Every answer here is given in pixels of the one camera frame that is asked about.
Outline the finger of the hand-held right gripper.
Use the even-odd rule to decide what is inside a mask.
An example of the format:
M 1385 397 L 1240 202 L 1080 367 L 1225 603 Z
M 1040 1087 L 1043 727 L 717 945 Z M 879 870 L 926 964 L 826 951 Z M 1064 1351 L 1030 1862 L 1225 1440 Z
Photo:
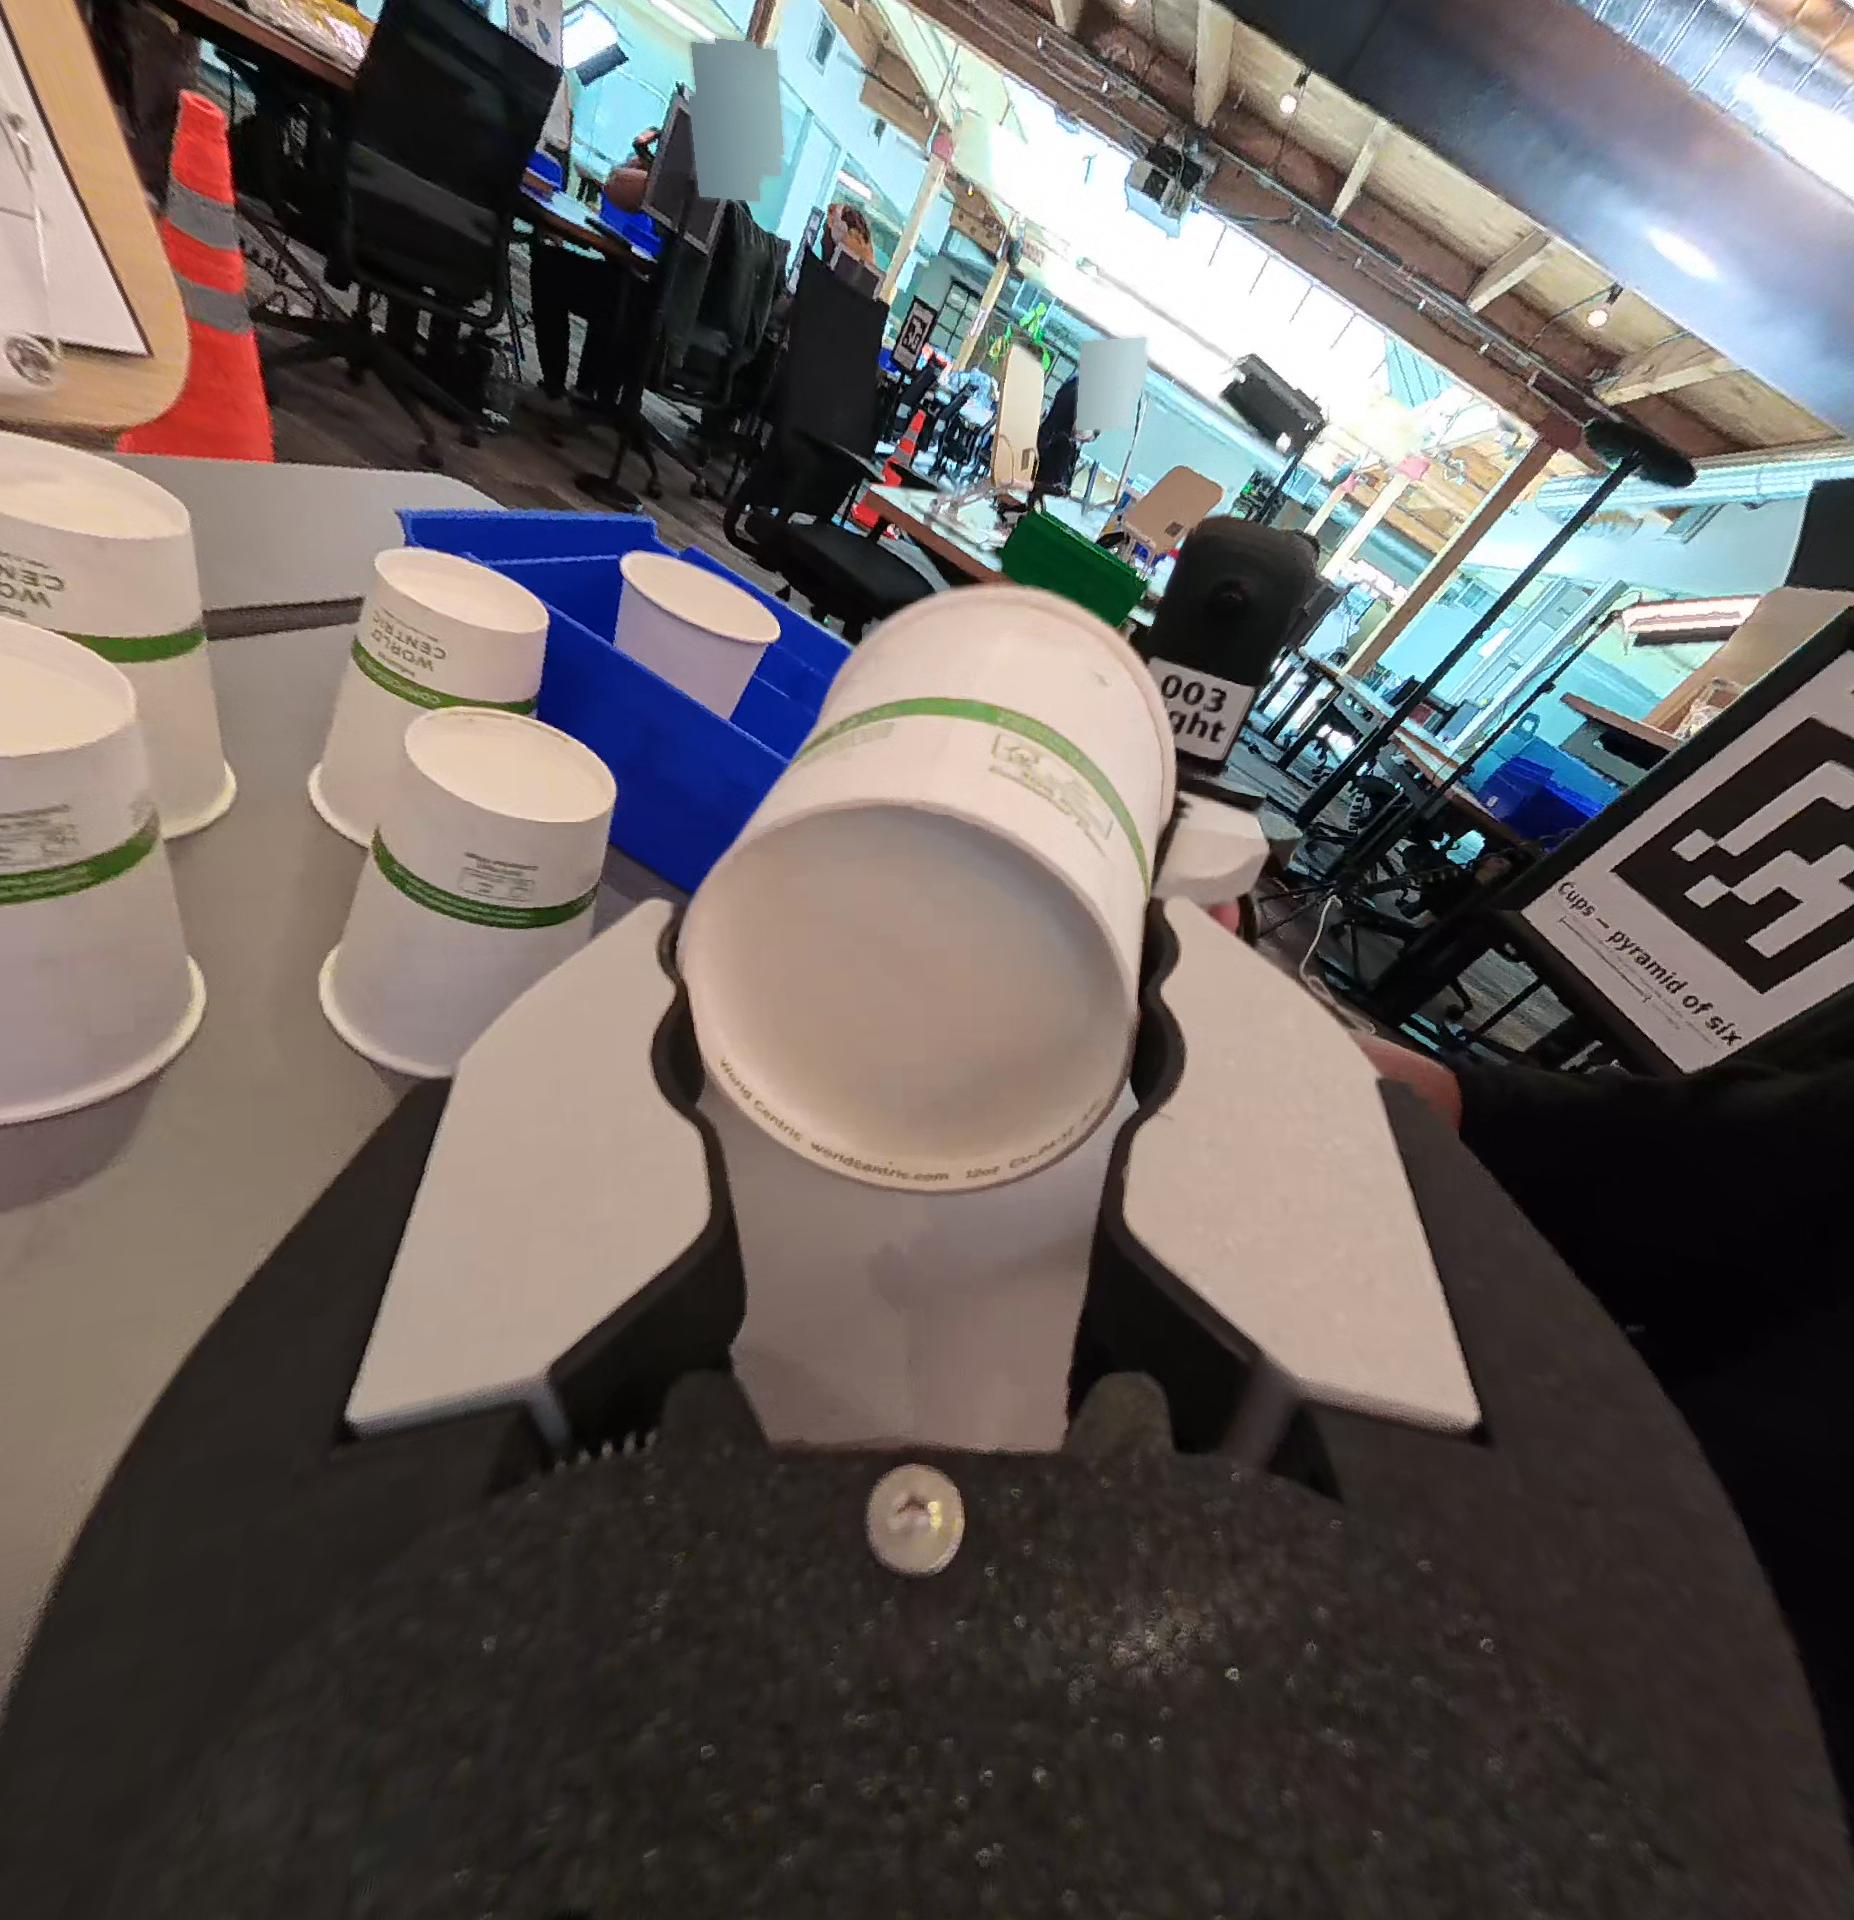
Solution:
M 1154 899 L 1251 896 L 1270 855 L 1254 803 L 1181 790 L 1154 859 Z

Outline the cardboard box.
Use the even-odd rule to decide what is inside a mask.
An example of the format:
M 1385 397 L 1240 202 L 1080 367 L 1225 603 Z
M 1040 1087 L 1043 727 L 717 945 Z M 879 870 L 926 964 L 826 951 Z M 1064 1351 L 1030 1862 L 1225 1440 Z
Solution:
M 1705 720 L 1690 720 L 1695 710 L 1705 707 L 1705 717 L 1713 717 L 1713 710 L 1732 704 L 1846 609 L 1854 609 L 1852 590 L 1781 585 L 1764 593 L 1698 673 L 1683 710 L 1683 732 L 1705 724 Z

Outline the ceiling-mounted projector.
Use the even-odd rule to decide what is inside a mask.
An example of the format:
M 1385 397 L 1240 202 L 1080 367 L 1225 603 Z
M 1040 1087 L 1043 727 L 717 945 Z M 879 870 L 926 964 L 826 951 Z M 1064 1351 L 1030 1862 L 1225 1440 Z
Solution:
M 1191 209 L 1202 202 L 1221 156 L 1197 136 L 1165 133 L 1126 175 L 1126 202 L 1134 216 L 1165 234 L 1179 234 Z

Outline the black-white marker sign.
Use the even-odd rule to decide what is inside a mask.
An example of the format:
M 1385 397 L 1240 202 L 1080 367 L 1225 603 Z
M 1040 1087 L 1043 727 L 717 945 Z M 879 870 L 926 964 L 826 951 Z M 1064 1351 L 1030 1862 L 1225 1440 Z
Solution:
M 1854 609 L 1523 876 L 1496 930 L 1634 1068 L 1854 1039 Z

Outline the black office chair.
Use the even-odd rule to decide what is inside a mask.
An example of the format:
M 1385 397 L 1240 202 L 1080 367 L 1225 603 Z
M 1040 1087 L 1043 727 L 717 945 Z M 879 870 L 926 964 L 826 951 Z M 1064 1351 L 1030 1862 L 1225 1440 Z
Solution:
M 661 455 L 692 467 L 692 490 L 707 490 L 700 467 L 735 442 L 763 390 L 769 317 L 786 268 L 786 239 L 757 224 L 749 202 L 735 199 L 723 202 L 704 247 L 669 231 L 645 276 L 618 273 L 605 369 L 593 378 L 593 400 L 617 444 L 605 470 L 574 474 L 583 496 L 637 513 L 664 490 Z M 688 439 L 648 434 L 648 394 L 700 407 Z
M 324 273 L 356 293 L 347 317 L 304 317 L 301 354 L 334 354 L 372 373 L 408 415 L 417 455 L 442 467 L 424 406 L 483 434 L 483 406 L 446 390 L 386 317 L 408 310 L 458 344 L 509 319 L 509 244 L 529 159 L 562 98 L 560 25 L 543 44 L 470 3 L 386 3 L 356 73 L 338 159 L 334 231 Z
M 778 573 L 817 622 L 840 622 L 848 642 L 938 593 L 932 572 L 848 524 L 860 490 L 879 483 L 883 335 L 885 307 L 806 252 L 769 378 L 766 442 L 723 508 L 723 538 Z

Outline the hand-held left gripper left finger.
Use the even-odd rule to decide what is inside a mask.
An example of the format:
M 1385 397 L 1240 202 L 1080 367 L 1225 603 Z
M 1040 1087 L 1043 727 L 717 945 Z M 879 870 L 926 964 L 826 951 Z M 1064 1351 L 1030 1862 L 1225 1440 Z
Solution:
M 746 1265 L 675 972 L 643 899 L 458 1062 L 344 1406 L 359 1437 L 515 1409 L 558 1456 L 723 1370 Z

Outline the white instruction sheet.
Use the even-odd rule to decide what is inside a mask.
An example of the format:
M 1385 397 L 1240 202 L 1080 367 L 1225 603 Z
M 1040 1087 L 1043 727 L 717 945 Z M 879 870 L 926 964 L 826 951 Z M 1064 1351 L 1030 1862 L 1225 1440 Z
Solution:
M 0 9 L 0 335 L 149 354 Z

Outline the person's right forearm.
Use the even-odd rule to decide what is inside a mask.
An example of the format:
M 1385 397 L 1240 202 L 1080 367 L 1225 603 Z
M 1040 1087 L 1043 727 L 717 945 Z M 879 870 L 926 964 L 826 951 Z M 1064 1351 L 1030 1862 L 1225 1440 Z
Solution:
M 1695 1074 L 1456 1065 L 1461 1136 L 1668 1385 L 1854 1385 L 1854 1050 Z

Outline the white paper cup green band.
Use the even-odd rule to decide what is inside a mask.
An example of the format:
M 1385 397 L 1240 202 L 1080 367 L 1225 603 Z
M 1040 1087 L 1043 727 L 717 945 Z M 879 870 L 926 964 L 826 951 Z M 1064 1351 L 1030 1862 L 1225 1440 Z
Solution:
M 233 806 L 196 529 L 171 490 L 88 450 L 0 428 L 0 616 L 124 670 L 170 840 Z
M 454 1074 L 593 939 L 617 797 L 590 745 L 534 717 L 424 710 L 316 972 L 338 1037 L 386 1068 Z
M 778 640 L 766 603 L 725 573 L 661 551 L 623 553 L 618 572 L 617 647 L 731 720 Z
M 401 545 L 375 553 L 309 800 L 340 839 L 369 844 L 427 710 L 537 714 L 549 609 L 507 573 Z
M 202 1018 L 131 682 L 0 616 L 0 1124 L 140 1087 Z
M 685 908 L 707 1077 L 854 1181 L 984 1190 L 1114 1108 L 1175 813 L 1169 714 L 1034 585 L 889 616 Z

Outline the black tripod stand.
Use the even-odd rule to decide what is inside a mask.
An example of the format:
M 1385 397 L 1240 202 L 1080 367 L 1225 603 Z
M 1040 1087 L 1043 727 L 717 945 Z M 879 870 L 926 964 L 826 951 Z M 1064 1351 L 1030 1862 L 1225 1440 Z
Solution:
M 1373 724 L 1370 735 L 1345 757 L 1342 769 L 1329 775 L 1320 790 L 1304 806 L 1307 818 L 1316 818 L 1336 793 L 1342 793 L 1357 772 L 1370 772 L 1388 745 L 1410 722 L 1413 707 L 1436 692 L 1446 674 L 1474 650 L 1480 637 L 1487 637 L 1508 609 L 1526 594 L 1526 590 L 1545 572 L 1545 564 L 1563 551 L 1563 545 L 1596 514 L 1604 499 L 1625 486 L 1634 474 L 1646 470 L 1652 483 L 1670 486 L 1676 490 L 1695 483 L 1695 462 L 1680 452 L 1674 444 L 1652 434 L 1646 425 L 1639 425 L 1625 418 L 1596 418 L 1585 428 L 1585 444 L 1596 452 L 1602 477 L 1582 496 L 1579 507 L 1559 524 L 1559 529 L 1542 538 L 1532 562 L 1526 562 L 1504 593 L 1473 622 L 1473 628 L 1439 656 L 1439 662 L 1410 683 L 1400 692 L 1396 710 Z M 1320 1000 L 1342 1024 L 1362 1030 L 1368 1021 L 1370 985 L 1357 972 L 1357 939 L 1348 939 L 1348 960 L 1339 963 L 1325 951 L 1329 919 L 1353 922 L 1359 904 L 1370 905 L 1370 893 L 1385 874 L 1379 874 L 1384 852 L 1396 840 L 1408 839 L 1413 825 L 1422 825 L 1436 810 L 1447 809 L 1447 800 L 1461 790 L 1462 775 L 1470 772 L 1473 757 L 1450 760 L 1447 772 L 1436 779 L 1419 800 L 1408 800 L 1370 825 L 1365 825 L 1348 849 L 1339 855 L 1339 865 L 1325 879 L 1325 905 L 1311 930 L 1310 948 L 1299 957 L 1298 981 L 1299 985 Z

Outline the orange traffic cone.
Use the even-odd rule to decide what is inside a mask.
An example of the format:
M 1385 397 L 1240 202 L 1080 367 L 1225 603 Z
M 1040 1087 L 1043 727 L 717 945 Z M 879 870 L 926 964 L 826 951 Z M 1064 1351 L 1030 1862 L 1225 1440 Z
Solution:
M 187 313 L 187 378 L 159 418 L 119 434 L 119 452 L 273 462 L 276 431 L 245 298 L 229 119 L 193 87 L 175 98 L 159 239 Z

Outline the wooden table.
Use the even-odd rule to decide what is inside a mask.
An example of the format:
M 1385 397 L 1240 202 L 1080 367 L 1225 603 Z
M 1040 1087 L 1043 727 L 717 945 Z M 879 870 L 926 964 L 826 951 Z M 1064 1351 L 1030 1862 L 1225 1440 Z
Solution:
M 1000 572 L 1000 542 L 1024 513 L 1000 514 L 1000 502 L 991 493 L 957 496 L 926 487 L 867 486 L 866 507 L 883 526 L 894 526 L 926 551 L 953 579 L 984 585 L 1011 582 Z M 1043 507 L 1074 524 L 1088 538 L 1095 538 L 1077 502 L 1049 496 Z

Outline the green plastic bin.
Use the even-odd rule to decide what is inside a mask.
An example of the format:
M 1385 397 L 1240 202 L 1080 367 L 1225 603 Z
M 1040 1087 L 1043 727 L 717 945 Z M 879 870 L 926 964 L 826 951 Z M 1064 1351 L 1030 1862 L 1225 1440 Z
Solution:
M 1147 593 L 1131 562 L 1043 502 L 1018 514 L 1000 542 L 999 562 L 1011 582 L 1054 593 L 1110 628 L 1123 628 Z

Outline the wooden sign board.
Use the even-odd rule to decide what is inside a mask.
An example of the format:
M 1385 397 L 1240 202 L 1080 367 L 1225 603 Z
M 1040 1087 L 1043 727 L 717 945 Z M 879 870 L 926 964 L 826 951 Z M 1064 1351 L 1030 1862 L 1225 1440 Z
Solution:
M 79 6 L 0 3 L 0 9 L 149 341 L 149 354 L 69 347 L 60 354 L 56 388 L 0 394 L 0 425 L 63 428 L 107 442 L 181 397 L 189 354 L 187 313 Z

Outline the blue plastic bin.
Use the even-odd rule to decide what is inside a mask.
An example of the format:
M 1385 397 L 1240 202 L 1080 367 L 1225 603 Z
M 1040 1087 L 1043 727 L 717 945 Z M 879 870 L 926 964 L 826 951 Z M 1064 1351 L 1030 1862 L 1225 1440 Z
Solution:
M 611 840 L 692 892 L 817 724 L 849 642 L 752 585 L 703 547 L 677 559 L 744 590 L 775 628 L 731 717 L 617 647 L 623 556 L 664 551 L 652 514 L 553 508 L 401 508 L 412 547 L 483 562 L 549 606 L 537 714 L 617 775 Z
M 1619 785 L 1542 736 L 1516 739 L 1492 769 L 1473 785 L 1474 800 L 1529 840 L 1559 844 L 1616 797 Z

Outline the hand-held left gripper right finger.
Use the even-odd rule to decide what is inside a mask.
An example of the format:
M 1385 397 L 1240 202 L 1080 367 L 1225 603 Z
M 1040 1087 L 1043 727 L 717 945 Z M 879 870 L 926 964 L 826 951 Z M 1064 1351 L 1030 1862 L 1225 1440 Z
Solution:
M 1151 1376 L 1181 1450 L 1251 1461 L 1311 1412 L 1480 1434 L 1378 1071 L 1191 899 L 1148 905 L 1131 1096 L 1088 1255 L 1077 1400 Z

